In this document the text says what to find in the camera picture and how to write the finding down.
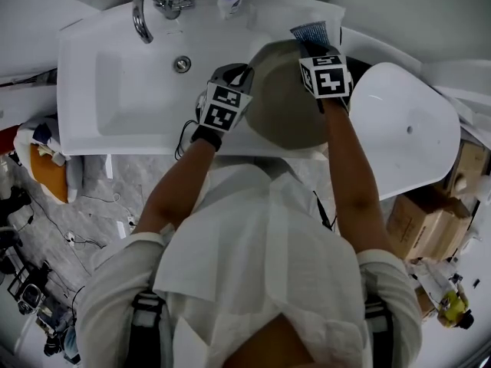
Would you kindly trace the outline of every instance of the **drain hole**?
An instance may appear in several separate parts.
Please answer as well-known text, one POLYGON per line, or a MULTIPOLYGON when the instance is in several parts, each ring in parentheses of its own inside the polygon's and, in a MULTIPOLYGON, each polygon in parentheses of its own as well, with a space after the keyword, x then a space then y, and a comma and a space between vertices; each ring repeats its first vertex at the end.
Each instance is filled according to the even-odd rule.
POLYGON ((191 60, 187 56, 179 56, 174 60, 173 68, 178 74, 184 74, 191 68, 191 60))

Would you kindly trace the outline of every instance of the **orange cloth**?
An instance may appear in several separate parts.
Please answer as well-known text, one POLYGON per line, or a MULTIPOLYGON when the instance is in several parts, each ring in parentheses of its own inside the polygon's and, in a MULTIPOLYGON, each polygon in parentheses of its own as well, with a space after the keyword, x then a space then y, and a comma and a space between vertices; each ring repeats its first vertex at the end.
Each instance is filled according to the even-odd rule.
POLYGON ((31 170, 35 180, 45 186, 57 199, 68 203, 66 164, 58 166, 51 156, 39 155, 38 145, 31 144, 31 170))

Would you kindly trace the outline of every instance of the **sink basin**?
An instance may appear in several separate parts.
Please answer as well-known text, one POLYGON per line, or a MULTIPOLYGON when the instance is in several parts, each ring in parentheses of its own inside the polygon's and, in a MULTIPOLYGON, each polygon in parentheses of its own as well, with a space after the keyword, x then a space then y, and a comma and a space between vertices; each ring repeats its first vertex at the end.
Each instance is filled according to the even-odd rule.
POLYGON ((395 64, 377 64, 361 77, 350 118, 381 199, 441 180, 459 150, 455 110, 395 64))
MULTIPOLYGON (((290 28, 322 19, 339 45, 344 9, 314 0, 244 0, 240 12, 223 21, 216 0, 195 0, 195 8, 171 21, 146 0, 144 13, 150 44, 134 29, 131 4, 61 32, 58 116, 66 154, 174 154, 183 124, 195 118, 196 98, 217 67, 248 63, 264 45, 292 39, 290 28), (173 69, 180 56, 191 60, 184 74, 173 69)), ((190 126, 184 140, 192 133, 190 126)), ((315 147, 282 149, 245 119, 227 135, 220 154, 325 159, 315 147)))

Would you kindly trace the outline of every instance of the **faucet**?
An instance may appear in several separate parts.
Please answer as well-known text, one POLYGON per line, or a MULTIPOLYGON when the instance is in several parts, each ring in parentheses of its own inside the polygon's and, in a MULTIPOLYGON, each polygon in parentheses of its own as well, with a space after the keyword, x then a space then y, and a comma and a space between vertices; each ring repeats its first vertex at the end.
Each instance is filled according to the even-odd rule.
MULTIPOLYGON (((143 14, 144 0, 133 0, 133 23, 138 35, 145 44, 153 41, 143 14)), ((184 8, 192 8, 193 0, 153 0, 153 6, 169 20, 177 18, 184 8)))

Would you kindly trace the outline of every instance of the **gray floor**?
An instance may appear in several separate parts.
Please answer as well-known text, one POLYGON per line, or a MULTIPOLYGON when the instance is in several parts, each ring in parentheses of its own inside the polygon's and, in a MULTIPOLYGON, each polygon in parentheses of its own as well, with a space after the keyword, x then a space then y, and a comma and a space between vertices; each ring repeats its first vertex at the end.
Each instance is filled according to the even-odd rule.
MULTIPOLYGON (((31 205, 35 213, 32 224, 20 231, 24 244, 22 254, 35 265, 40 265, 44 260, 50 263, 54 272, 50 275, 52 281, 48 282, 47 288, 65 304, 71 303, 74 292, 86 284, 90 277, 91 256, 99 249, 96 245, 83 242, 91 239, 106 245, 118 240, 117 221, 124 223, 129 235, 128 215, 138 219, 153 187, 175 163, 173 156, 112 156, 114 176, 108 179, 105 161, 106 156, 85 156, 82 195, 110 202, 115 194, 119 194, 117 203, 82 196, 72 204, 57 205, 41 191, 25 168, 2 157, 0 196, 8 197, 10 186, 15 184, 27 189, 39 203, 33 202, 31 205), (68 232, 77 236, 74 247, 65 241, 68 232)), ((335 210, 328 162, 304 159, 287 159, 287 162, 300 180, 317 192, 332 220, 335 210)), ((393 204, 393 199, 382 202, 385 217, 390 214, 393 204)), ((25 206, 10 215, 9 221, 19 229, 31 214, 31 208, 25 206)))

